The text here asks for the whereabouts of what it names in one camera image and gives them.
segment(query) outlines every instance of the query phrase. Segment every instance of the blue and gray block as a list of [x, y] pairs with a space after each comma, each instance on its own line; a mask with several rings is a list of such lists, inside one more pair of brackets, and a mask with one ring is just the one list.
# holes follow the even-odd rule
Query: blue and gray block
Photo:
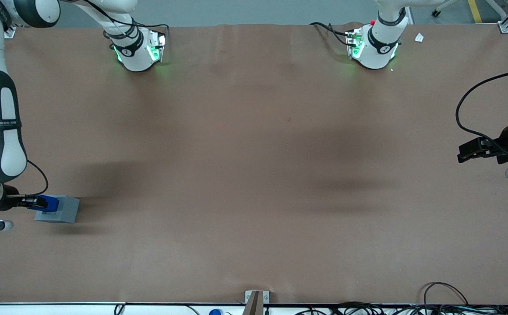
[[56, 211], [43, 212], [36, 211], [34, 220], [48, 223], [75, 223], [79, 200], [66, 195], [46, 195], [57, 199], [58, 206]]

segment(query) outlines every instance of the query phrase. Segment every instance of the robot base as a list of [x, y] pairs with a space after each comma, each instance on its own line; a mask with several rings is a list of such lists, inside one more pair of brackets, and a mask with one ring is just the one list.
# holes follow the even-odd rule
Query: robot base
[[366, 24], [362, 28], [356, 28], [353, 32], [346, 33], [346, 40], [348, 44], [354, 44], [355, 47], [348, 46], [348, 55], [350, 59], [357, 60], [362, 66], [369, 69], [380, 69], [384, 68], [394, 58], [396, 48], [390, 49], [390, 51], [380, 54], [376, 48], [369, 43], [368, 32], [371, 25]]
[[42, 212], [36, 211], [34, 220], [48, 223], [75, 223], [79, 200], [66, 195], [49, 195], [59, 201], [57, 211]]
[[139, 28], [143, 34], [141, 46], [131, 55], [130, 50], [116, 48], [114, 51], [126, 69], [140, 72], [149, 69], [155, 62], [162, 62], [166, 36], [148, 28]]

